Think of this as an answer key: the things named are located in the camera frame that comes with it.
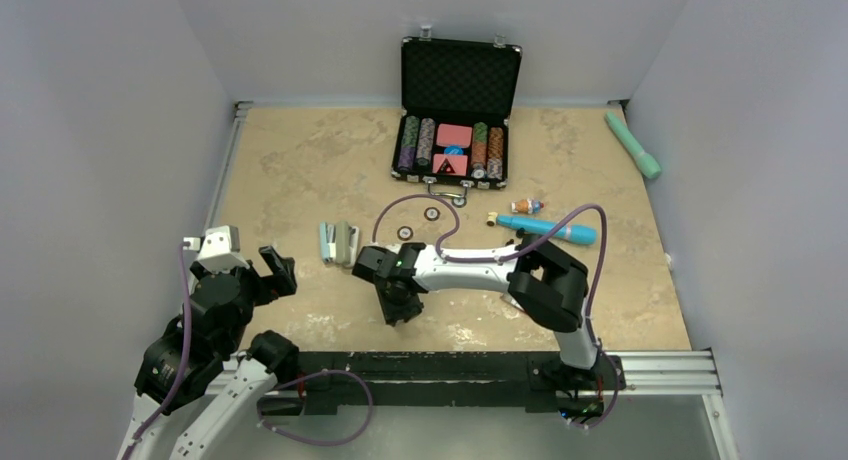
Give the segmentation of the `green white stapler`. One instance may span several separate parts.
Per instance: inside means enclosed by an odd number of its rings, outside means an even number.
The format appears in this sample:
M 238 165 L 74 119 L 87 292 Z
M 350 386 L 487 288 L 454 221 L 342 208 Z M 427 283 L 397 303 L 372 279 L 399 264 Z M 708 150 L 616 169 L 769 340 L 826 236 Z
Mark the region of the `green white stapler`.
M 334 225 L 334 263 L 352 268 L 359 246 L 360 229 L 347 221 L 340 221 Z

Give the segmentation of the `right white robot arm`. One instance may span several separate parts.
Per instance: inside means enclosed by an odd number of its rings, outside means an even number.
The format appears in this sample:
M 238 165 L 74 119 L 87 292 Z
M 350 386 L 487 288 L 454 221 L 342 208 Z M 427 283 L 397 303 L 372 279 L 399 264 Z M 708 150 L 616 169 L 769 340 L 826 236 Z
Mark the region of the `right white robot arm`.
M 464 289 L 501 293 L 514 300 L 559 346 L 561 372 L 584 387 L 601 371 L 598 342 L 590 332 L 589 270 L 578 259 L 529 235 L 493 249 L 444 249 L 422 242 L 366 246 L 352 275 L 375 287 L 384 321 L 406 323 L 423 312 L 420 296 Z

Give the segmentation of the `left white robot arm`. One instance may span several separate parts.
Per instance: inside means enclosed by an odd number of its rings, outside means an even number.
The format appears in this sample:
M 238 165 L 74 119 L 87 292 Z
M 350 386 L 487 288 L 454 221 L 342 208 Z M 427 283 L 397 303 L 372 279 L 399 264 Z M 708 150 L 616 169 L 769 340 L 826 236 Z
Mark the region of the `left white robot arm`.
M 196 408 L 208 386 L 236 352 L 256 307 L 295 294 L 295 261 L 272 246 L 259 253 L 271 272 L 261 276 L 224 234 L 187 238 L 191 265 L 181 265 L 180 314 L 145 351 L 134 382 L 132 418 L 120 453 L 123 459 L 207 457 L 248 406 L 271 388 L 292 385 L 299 349 L 274 331 L 257 335 L 224 389 L 203 411 Z

